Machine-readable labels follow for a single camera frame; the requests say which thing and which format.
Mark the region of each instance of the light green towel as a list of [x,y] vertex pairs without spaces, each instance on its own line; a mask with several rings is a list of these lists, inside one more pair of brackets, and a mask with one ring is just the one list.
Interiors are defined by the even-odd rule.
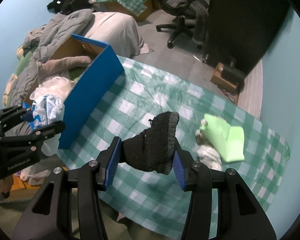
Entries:
[[211,114],[204,114],[206,125],[200,127],[225,162],[244,161],[244,132],[240,126],[231,126],[226,120]]

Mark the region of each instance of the blue box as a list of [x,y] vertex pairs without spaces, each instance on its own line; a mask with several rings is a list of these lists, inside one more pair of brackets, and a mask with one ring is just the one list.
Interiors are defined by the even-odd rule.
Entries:
[[109,44],[74,34],[56,50],[50,59],[82,55],[95,56],[95,59],[64,101],[63,121],[66,129],[59,139],[59,149],[70,148],[103,95],[124,71]]

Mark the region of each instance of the blue gripper pad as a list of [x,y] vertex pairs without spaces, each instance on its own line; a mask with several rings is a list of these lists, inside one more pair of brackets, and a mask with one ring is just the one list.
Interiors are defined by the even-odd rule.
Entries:
[[185,170],[177,152],[174,153],[172,167],[179,186],[184,190],[186,188]]
[[121,143],[122,141],[121,139],[119,139],[108,162],[108,166],[106,168],[106,180],[104,182],[105,190],[107,190],[112,185],[115,172],[117,171],[121,155]]

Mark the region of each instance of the blue and white bag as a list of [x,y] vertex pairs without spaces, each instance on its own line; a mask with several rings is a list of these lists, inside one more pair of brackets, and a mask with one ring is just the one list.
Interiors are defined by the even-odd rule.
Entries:
[[[65,113],[65,105],[62,99],[54,95],[45,95],[38,97],[32,104],[34,129],[51,124],[53,122],[62,121]],[[57,153],[59,147],[59,138],[61,134],[44,141],[41,151],[52,156]]]

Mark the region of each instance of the pillow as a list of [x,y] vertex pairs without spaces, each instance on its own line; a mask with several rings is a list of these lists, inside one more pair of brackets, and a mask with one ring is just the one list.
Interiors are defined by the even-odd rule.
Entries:
[[25,67],[29,64],[30,58],[32,57],[33,52],[37,46],[34,46],[33,48],[30,49],[30,51],[26,54],[25,57],[21,57],[19,64],[16,68],[16,75],[17,77],[21,74],[21,72],[25,69]]

